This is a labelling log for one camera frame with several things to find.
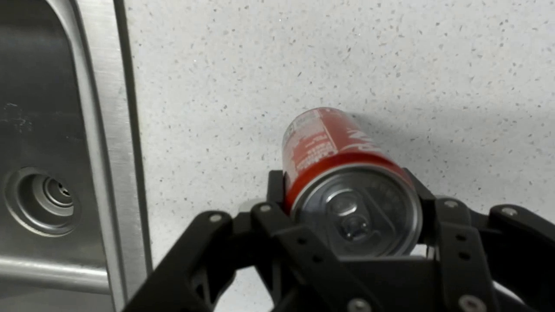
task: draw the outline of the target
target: sink drain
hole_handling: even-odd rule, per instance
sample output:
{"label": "sink drain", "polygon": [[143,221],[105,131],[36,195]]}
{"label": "sink drain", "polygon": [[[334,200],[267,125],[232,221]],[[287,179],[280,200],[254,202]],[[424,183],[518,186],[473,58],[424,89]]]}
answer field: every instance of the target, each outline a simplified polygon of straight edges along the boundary
{"label": "sink drain", "polygon": [[24,229],[48,238],[72,231],[76,200],[67,186],[53,177],[25,169],[8,179],[5,191],[8,212]]}

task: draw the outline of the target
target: white speckled countertop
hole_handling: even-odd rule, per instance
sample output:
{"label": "white speckled countertop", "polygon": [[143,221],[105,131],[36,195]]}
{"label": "white speckled countertop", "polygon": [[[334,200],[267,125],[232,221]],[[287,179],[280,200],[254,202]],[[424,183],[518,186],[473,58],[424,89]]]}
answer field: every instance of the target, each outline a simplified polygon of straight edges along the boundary
{"label": "white speckled countertop", "polygon": [[[128,2],[157,262],[265,195],[303,110],[355,115],[433,193],[555,221],[555,2]],[[218,311],[268,311],[253,273]]]}

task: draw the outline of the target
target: sink basin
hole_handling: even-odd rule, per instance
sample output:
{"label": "sink basin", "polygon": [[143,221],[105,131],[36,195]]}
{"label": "sink basin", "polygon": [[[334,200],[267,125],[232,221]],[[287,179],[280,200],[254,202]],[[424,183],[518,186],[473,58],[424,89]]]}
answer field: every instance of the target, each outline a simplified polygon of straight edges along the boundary
{"label": "sink basin", "polygon": [[131,85],[123,4],[0,2],[0,311],[119,311],[150,273]]}

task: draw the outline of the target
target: bolt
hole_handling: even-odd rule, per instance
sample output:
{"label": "bolt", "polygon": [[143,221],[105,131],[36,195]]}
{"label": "bolt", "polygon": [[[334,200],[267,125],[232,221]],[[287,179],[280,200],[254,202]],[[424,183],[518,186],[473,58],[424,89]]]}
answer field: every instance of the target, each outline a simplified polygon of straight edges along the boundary
{"label": "bolt", "polygon": [[221,221],[221,215],[209,215],[209,219],[208,219],[209,222],[220,222]]}
{"label": "bolt", "polygon": [[463,309],[463,312],[487,312],[485,304],[473,295],[463,295],[457,300],[457,306]]}
{"label": "bolt", "polygon": [[452,200],[443,202],[443,205],[449,207],[449,209],[457,209],[457,203],[452,202]]}
{"label": "bolt", "polygon": [[263,207],[260,207],[260,212],[263,212],[263,214],[267,214],[267,212],[270,212],[272,209],[268,207],[268,205],[263,205]]}
{"label": "bolt", "polygon": [[371,307],[362,299],[352,299],[346,306],[346,312],[371,312]]}
{"label": "bolt", "polygon": [[508,215],[508,217],[518,215],[518,212],[516,212],[515,209],[509,209],[509,207],[504,207],[504,209],[501,210],[501,214],[504,214],[504,215]]}

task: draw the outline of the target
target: aluminum can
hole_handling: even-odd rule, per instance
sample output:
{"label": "aluminum can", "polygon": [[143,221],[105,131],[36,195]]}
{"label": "aluminum can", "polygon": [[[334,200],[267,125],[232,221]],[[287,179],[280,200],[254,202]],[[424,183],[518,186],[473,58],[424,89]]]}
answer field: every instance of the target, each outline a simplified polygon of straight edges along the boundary
{"label": "aluminum can", "polygon": [[301,113],[282,139],[284,210],[339,259],[409,254],[421,209],[411,177],[339,110]]}

